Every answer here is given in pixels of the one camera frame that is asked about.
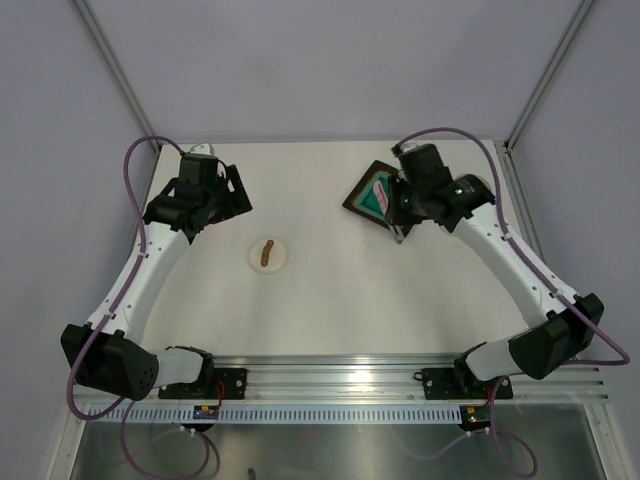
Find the brown handle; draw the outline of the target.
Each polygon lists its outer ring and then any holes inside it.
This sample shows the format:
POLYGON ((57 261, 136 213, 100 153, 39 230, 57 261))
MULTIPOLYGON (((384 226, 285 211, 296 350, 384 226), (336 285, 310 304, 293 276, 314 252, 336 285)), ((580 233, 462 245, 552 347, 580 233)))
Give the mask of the brown handle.
POLYGON ((274 240, 268 239, 261 251, 260 255, 260 266, 266 268, 269 265, 271 250, 274 247, 274 240))

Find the clear plastic tongs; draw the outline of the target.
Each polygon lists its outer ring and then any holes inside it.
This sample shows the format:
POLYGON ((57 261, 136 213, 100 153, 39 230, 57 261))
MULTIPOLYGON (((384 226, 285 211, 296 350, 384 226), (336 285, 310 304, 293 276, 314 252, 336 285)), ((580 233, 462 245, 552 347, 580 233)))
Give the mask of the clear plastic tongs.
POLYGON ((384 188, 384 185, 380 180, 376 180, 373 184, 373 193, 378 202, 380 211, 383 215, 383 220, 392 234, 392 237, 396 244, 401 245, 405 239, 405 235, 402 228, 394 224, 387 215, 390 207, 390 200, 388 194, 384 188))

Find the white round lid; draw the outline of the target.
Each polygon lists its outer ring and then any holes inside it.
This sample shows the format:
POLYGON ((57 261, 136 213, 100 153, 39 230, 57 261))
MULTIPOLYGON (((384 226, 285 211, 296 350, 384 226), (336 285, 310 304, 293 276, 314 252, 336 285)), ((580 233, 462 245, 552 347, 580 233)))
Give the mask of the white round lid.
POLYGON ((276 238, 258 240, 249 250, 249 266, 258 274, 272 275, 282 271, 289 260, 286 245, 276 238))

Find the white cylindrical container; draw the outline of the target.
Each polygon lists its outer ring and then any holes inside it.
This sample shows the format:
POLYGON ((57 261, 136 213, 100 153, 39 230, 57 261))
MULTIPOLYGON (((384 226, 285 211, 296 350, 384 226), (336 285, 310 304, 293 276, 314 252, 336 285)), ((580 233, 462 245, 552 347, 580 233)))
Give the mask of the white cylindrical container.
POLYGON ((493 186, 482 176, 476 175, 476 179, 483 185, 484 190, 486 191, 485 197, 488 202, 495 205, 496 204, 496 196, 493 189, 493 186))

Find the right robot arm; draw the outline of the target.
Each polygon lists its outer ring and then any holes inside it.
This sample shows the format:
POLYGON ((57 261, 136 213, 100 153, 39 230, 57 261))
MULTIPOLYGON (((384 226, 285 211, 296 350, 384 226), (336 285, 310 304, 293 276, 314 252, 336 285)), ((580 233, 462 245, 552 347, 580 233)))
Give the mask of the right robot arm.
POLYGON ((542 380, 590 345, 604 305, 558 279, 506 223, 496 189, 480 177, 453 177, 432 144, 396 147, 401 171, 388 181, 385 219, 391 228, 432 221, 484 262, 522 315, 527 328, 483 342, 453 364, 456 389, 476 396, 495 379, 523 373, 542 380))

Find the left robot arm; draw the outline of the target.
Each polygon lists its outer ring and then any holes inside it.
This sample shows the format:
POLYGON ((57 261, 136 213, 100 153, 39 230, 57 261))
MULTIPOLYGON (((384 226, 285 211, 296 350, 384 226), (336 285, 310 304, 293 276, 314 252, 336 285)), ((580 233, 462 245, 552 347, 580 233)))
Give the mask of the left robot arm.
POLYGON ((148 203, 142 234, 116 283, 82 326, 69 324, 61 345, 76 385, 134 401, 160 389, 164 398, 215 398, 224 388, 212 354, 141 345, 156 300, 178 260, 210 225, 250 212, 236 165, 184 153, 177 176, 148 203))

